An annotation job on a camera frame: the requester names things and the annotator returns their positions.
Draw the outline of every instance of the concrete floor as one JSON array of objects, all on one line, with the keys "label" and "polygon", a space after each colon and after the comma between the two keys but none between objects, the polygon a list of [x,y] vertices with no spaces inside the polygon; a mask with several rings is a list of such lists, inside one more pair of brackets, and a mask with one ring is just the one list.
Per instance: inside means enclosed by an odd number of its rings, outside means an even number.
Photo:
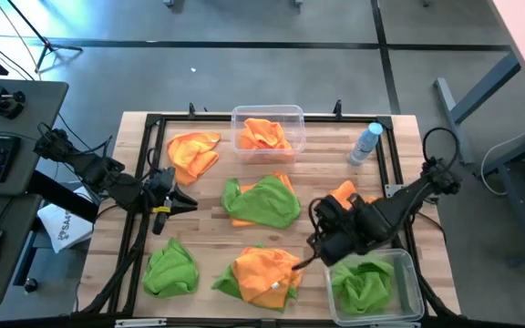
[{"label": "concrete floor", "polygon": [[[46,36],[376,42],[369,0],[305,0],[300,12],[287,0],[185,0],[174,11],[160,0],[16,3]],[[388,43],[507,44],[484,1],[434,0],[429,8],[418,0],[380,0],[379,4]],[[18,17],[12,19],[19,27]],[[20,31],[32,35],[29,29]],[[0,35],[12,34],[0,14]],[[17,39],[0,38],[0,47],[24,67],[32,66]],[[35,55],[39,51],[32,47]],[[189,102],[210,111],[293,103],[306,112],[329,112],[341,98],[345,113],[390,113],[378,50],[88,47],[80,55],[65,50],[58,55],[46,58],[44,67],[51,68],[42,78],[70,85],[62,114],[90,143],[116,135],[123,111],[187,110]],[[503,56],[501,52],[390,51],[401,113],[416,115],[421,133],[446,126],[432,87],[434,79],[445,77],[459,99]],[[515,119],[520,111],[523,120]],[[99,128],[101,120],[104,128]],[[525,72],[486,102],[464,127],[474,140],[478,163],[491,146],[525,131]],[[448,138],[439,136],[431,152],[447,157],[450,145]],[[497,150],[491,158],[507,149]],[[46,161],[38,167],[48,175],[56,171],[56,164]],[[476,168],[456,168],[464,178],[462,191],[439,204],[461,310],[474,319],[525,324],[525,267],[506,265],[507,258],[525,252],[525,240],[508,202],[471,177]],[[58,180],[74,177],[61,167]],[[69,312],[84,257],[78,252],[57,256],[39,252],[32,276],[46,282],[44,290],[24,296],[19,287],[10,288],[0,307],[0,320]],[[51,261],[65,269],[49,272]],[[26,306],[14,306],[18,302]]]}]

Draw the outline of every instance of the wooden table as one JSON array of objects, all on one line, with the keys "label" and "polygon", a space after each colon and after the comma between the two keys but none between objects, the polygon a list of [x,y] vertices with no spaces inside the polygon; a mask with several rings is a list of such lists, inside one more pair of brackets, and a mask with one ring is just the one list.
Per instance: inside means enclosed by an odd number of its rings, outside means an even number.
[{"label": "wooden table", "polygon": [[[125,164],[126,172],[131,174],[137,165],[146,115],[143,112],[125,112],[121,120],[113,157]],[[414,116],[392,118],[402,174],[405,182],[410,182],[418,176],[423,162],[417,120]],[[232,153],[230,122],[168,122],[166,142],[179,133],[221,132],[221,141],[214,149],[220,154],[220,159],[197,182],[182,188],[199,202],[198,210],[171,217],[160,236],[148,233],[142,270],[145,270],[149,255],[166,246],[168,239],[174,237],[191,252],[198,263],[200,286],[194,294],[162,300],[144,293],[139,283],[134,315],[330,319],[323,264],[319,260],[306,269],[299,288],[299,298],[296,302],[289,301],[284,313],[251,306],[212,290],[211,285],[224,268],[238,257],[242,249],[257,243],[285,249],[300,258],[309,256],[311,250],[305,239],[313,232],[313,227],[307,216],[307,204],[312,198],[321,197],[328,190],[337,188],[345,180],[353,181],[362,195],[382,197],[375,152],[359,168],[351,167],[345,161],[345,156],[365,128],[366,124],[362,123],[306,123],[307,146],[295,164],[243,165]],[[388,145],[385,142],[387,171],[390,180],[394,181]],[[167,167],[170,163],[167,151],[162,154],[160,165]],[[220,204],[225,181],[238,178],[241,183],[254,183],[275,170],[282,170],[290,177],[304,208],[301,217],[286,230],[265,226],[233,228]],[[101,209],[109,205],[111,204],[108,201]],[[438,220],[435,207],[427,205],[422,211]],[[92,301],[115,269],[125,217],[124,210],[114,209],[97,221],[78,292],[81,307]],[[457,295],[441,232],[426,220],[417,218],[414,233],[424,276],[446,305],[458,313]],[[119,298],[119,309],[124,303],[128,287],[129,277],[126,276]]]}]

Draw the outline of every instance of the plastic bin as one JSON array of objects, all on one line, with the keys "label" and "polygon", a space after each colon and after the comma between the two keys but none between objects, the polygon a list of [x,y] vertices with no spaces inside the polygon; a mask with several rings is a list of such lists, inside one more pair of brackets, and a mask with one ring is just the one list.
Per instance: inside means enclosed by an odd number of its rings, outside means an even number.
[{"label": "plastic bin", "polygon": [[393,266],[395,274],[391,280],[392,300],[381,313],[343,313],[339,309],[338,300],[332,290],[332,269],[325,268],[329,310],[334,322],[340,326],[359,326],[412,322],[420,319],[425,313],[425,305],[418,288],[417,274],[410,254],[400,249],[377,250],[363,256],[350,254],[340,262],[354,266],[371,260],[384,261]]},{"label": "plastic bin", "polygon": [[[280,123],[292,149],[241,149],[240,136],[248,118]],[[297,154],[305,149],[303,110],[295,105],[238,106],[232,111],[231,143],[234,153],[248,163],[295,163]]]}]

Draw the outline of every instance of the green cloth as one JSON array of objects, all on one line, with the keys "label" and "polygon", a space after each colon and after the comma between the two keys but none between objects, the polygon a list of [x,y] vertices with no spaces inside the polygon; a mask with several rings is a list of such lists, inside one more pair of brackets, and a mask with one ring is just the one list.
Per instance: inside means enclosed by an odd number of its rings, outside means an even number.
[{"label": "green cloth", "polygon": [[198,276],[190,253],[170,238],[166,248],[151,254],[143,274],[143,290],[159,298],[193,293],[198,290]]},{"label": "green cloth", "polygon": [[392,299],[392,265],[366,261],[349,267],[337,263],[332,269],[332,290],[342,312],[379,313]]},{"label": "green cloth", "polygon": [[[227,295],[242,299],[241,290],[238,286],[238,281],[234,277],[232,272],[232,265],[226,267],[224,272],[216,279],[214,284],[211,286],[213,290],[219,290]],[[293,298],[297,299],[297,290],[291,285],[289,286],[289,291],[287,292],[287,299]],[[282,313],[284,308],[271,309]]]},{"label": "green cloth", "polygon": [[295,195],[275,176],[266,176],[241,193],[237,179],[226,181],[222,206],[233,218],[287,228],[301,213]]}]

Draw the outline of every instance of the orange cloth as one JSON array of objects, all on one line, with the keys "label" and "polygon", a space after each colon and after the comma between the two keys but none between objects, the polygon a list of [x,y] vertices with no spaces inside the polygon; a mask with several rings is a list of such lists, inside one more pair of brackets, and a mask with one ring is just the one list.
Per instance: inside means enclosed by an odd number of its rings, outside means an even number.
[{"label": "orange cloth", "polygon": [[283,250],[244,249],[232,264],[242,299],[266,308],[284,308],[289,286],[296,289],[303,278],[302,271],[291,270],[299,261]]},{"label": "orange cloth", "polygon": [[280,123],[247,118],[240,136],[240,149],[291,149]]},{"label": "orange cloth", "polygon": [[168,155],[175,168],[175,180],[187,186],[218,160],[212,151],[220,141],[220,133],[188,133],[176,135],[168,143]]},{"label": "orange cloth", "polygon": [[[349,210],[352,208],[352,203],[350,203],[347,199],[353,194],[357,193],[355,190],[354,184],[352,181],[347,180],[346,182],[342,183],[341,186],[339,186],[336,190],[329,191],[329,195],[334,196],[334,198],[337,200],[337,202],[342,205],[342,207],[346,210]],[[376,200],[376,197],[370,196],[364,201],[366,203],[371,203]]]},{"label": "orange cloth", "polygon": [[[273,175],[275,177],[277,177],[277,179],[279,179],[282,183],[284,183],[284,185],[293,194],[295,193],[295,190],[293,189],[293,186],[291,185],[291,181],[289,180],[289,177],[287,177],[286,174],[284,174],[282,172],[273,172]],[[256,183],[252,184],[252,185],[241,186],[241,193],[244,193],[247,190],[251,190],[252,188],[254,188],[254,186],[256,186]],[[252,225],[256,224],[254,222],[250,222],[250,221],[247,221],[247,220],[239,220],[239,219],[234,219],[234,218],[231,218],[231,220],[232,220],[232,227],[248,227],[248,226],[252,226]]]}]

